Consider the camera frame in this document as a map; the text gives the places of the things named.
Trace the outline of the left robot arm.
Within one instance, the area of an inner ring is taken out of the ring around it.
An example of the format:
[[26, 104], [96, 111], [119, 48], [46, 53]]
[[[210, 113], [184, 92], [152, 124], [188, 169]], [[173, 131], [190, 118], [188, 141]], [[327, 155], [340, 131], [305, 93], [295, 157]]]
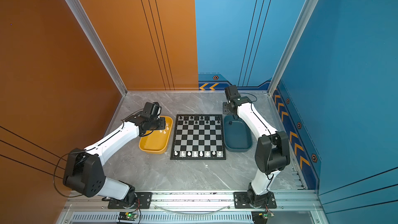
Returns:
[[158, 102], [147, 102], [143, 109], [122, 119], [115, 131], [98, 142], [67, 154], [63, 185], [91, 198], [101, 196], [127, 206], [136, 201], [135, 187], [105, 176], [103, 165], [128, 142], [143, 138], [153, 131], [164, 130], [165, 118]]

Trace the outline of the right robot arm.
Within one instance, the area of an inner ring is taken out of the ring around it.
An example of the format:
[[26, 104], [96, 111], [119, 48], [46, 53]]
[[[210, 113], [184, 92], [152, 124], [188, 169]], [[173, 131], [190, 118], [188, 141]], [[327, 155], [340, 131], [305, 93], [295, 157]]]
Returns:
[[290, 164], [290, 143], [285, 131], [278, 131], [257, 111], [253, 101], [239, 94], [235, 85], [225, 89], [227, 109], [238, 116], [258, 139], [255, 178], [248, 186], [248, 203], [254, 208], [276, 208], [270, 186], [277, 175]]

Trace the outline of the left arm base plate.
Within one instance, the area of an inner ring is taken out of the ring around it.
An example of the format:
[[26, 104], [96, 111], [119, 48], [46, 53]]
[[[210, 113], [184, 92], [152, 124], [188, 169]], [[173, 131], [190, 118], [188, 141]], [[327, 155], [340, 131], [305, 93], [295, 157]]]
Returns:
[[152, 192], [134, 192], [128, 194], [123, 200], [111, 198], [108, 209], [149, 209], [152, 195]]

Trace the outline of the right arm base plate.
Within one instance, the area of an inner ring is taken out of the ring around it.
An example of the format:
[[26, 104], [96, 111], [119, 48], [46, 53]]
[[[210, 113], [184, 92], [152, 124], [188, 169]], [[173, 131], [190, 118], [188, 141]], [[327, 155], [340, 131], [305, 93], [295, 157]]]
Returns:
[[234, 206], [238, 209], [243, 208], [268, 208], [276, 209], [277, 203], [274, 193], [269, 191], [264, 195], [255, 195], [251, 190], [238, 191], [233, 193]]

